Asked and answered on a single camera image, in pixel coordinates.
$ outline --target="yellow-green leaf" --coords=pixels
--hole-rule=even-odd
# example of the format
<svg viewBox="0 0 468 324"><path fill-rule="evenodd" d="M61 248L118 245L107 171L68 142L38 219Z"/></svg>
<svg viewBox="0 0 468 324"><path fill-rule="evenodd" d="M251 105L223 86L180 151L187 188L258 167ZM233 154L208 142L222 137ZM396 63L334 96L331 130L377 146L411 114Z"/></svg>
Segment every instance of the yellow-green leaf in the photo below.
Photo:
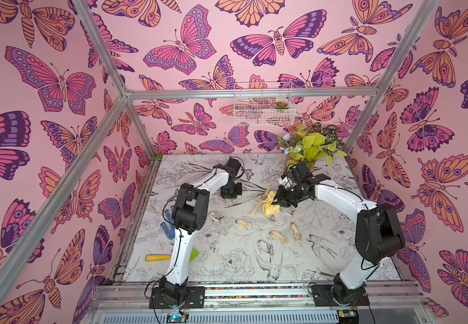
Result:
<svg viewBox="0 0 468 324"><path fill-rule="evenodd" d="M308 148L313 145L314 141L315 141L315 136L310 136L310 135L305 136L302 138L302 147Z"/></svg>
<svg viewBox="0 0 468 324"><path fill-rule="evenodd" d="M304 159L308 162L313 161L315 155L319 152L320 148L318 146L310 146L304 149Z"/></svg>

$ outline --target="pink butterfly wallpaper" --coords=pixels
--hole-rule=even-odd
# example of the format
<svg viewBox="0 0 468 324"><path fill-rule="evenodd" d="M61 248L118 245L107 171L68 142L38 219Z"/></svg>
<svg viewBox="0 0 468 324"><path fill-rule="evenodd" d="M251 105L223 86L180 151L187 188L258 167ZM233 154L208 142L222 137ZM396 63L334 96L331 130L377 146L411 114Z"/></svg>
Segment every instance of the pink butterfly wallpaper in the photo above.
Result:
<svg viewBox="0 0 468 324"><path fill-rule="evenodd" d="M440 5L412 50L413 68L395 78L401 100L378 106L362 133L373 136L350 158L367 197L404 206L403 274L419 282L438 322L468 323L468 1ZM441 45L442 36L460 41ZM441 51L425 57L434 47Z"/></svg>

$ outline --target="metal rail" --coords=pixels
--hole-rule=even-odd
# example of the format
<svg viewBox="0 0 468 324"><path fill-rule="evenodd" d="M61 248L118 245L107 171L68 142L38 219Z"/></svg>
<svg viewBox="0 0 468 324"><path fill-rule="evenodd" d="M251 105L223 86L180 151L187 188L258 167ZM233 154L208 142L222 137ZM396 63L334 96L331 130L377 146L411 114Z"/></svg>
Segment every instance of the metal rail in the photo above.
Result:
<svg viewBox="0 0 468 324"><path fill-rule="evenodd" d="M436 9L439 0L424 0L421 3L421 6L418 8L418 11L415 13L414 18L407 27L405 34L402 37L402 40L399 42L398 47L394 51L393 57L389 61L387 68L383 72L380 81L378 81L378 92L376 95L372 96L368 101L366 107L362 110L360 117L356 121L353 130L349 135L349 138L346 141L346 153L349 153L351 148L356 143L356 139L360 136L360 133L366 126L369 118L375 112L376 108L380 104L380 100L387 91L387 87L393 81L396 72L402 65L403 61L409 54L412 45L418 36L420 35L425 23L432 16L432 12Z"/></svg>

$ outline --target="table surface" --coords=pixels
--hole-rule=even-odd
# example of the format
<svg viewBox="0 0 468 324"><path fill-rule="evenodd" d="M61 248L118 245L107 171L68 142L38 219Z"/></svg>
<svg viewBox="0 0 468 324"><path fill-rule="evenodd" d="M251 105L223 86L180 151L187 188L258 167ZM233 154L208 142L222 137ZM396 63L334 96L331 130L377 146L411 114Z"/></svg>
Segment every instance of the table surface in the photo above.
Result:
<svg viewBox="0 0 468 324"><path fill-rule="evenodd" d="M324 201L306 200L298 208L281 208L274 222L264 217L260 207L253 218L250 213L260 196L284 172L284 154L235 154L243 160L245 172L241 179L243 195L236 200L225 200L219 191L212 194L209 215L196 236L193 246L198 257L189 269L190 282L301 282L332 280L356 253L354 248L355 224L340 211ZM125 282L146 282L166 273L169 260L146 262L149 254L171 254L174 228L162 218L166 201L175 195L183 183L195 183L211 172L218 163L226 163L224 154L168 155L160 163L151 197L140 223L132 255L129 259ZM342 187L362 196L354 176L343 158L335 158L326 165L317 161L314 174L323 173ZM166 207L170 218L174 201ZM221 218L219 224L212 217ZM252 223L247 230L236 224L236 219ZM290 223L302 235L294 241ZM277 231L288 238L283 244L270 236ZM391 260L384 262L370 280L399 280Z"/></svg>

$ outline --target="yellow cloth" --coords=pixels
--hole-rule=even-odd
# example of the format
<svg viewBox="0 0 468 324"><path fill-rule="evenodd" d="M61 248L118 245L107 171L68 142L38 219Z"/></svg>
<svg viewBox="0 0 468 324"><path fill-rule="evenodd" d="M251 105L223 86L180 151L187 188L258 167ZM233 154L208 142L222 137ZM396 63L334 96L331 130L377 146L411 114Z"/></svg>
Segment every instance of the yellow cloth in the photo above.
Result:
<svg viewBox="0 0 468 324"><path fill-rule="evenodd" d="M275 191L268 192L268 197L265 199L263 203L263 215L268 217L269 215L276 215L279 213L279 205L273 205L273 198L276 196Z"/></svg>

